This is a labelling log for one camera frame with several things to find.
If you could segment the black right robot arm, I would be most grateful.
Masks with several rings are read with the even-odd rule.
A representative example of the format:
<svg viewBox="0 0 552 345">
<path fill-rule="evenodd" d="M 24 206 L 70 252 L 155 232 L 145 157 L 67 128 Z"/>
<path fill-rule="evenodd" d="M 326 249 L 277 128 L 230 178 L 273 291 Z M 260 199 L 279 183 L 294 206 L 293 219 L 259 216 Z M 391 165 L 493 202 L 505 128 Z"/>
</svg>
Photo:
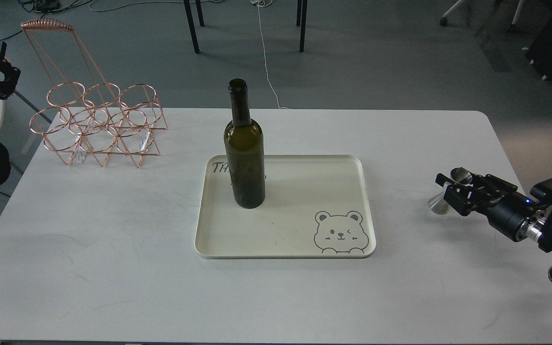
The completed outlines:
<svg viewBox="0 0 552 345">
<path fill-rule="evenodd" d="M 428 201 L 434 213 L 443 215 L 453 209 L 468 216 L 477 212 L 510 240 L 529 238 L 545 253 L 552 252 L 552 178 L 534 185 L 531 197 L 495 175 L 473 174 L 462 167 L 454 168 L 450 176 L 438 174 L 435 182 L 442 192 Z M 548 278 L 552 282 L 552 267 Z"/>
</svg>

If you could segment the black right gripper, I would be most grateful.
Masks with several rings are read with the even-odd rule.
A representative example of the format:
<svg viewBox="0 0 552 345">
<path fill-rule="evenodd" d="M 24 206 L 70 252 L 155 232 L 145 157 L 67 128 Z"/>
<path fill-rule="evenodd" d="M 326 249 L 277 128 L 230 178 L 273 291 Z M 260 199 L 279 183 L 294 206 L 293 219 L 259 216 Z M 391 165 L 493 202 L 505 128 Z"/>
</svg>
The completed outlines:
<svg viewBox="0 0 552 345">
<path fill-rule="evenodd" d="M 493 229 L 514 242 L 527 237 L 524 223 L 537 213 L 538 205 L 519 194 L 517 185 L 495 175 L 471 172 L 464 174 L 459 182 L 455 177 L 449 178 L 440 173 L 435 183 L 448 185 L 443 199 L 458 214 L 468 216 L 473 211 L 478 212 L 486 216 Z"/>
</svg>

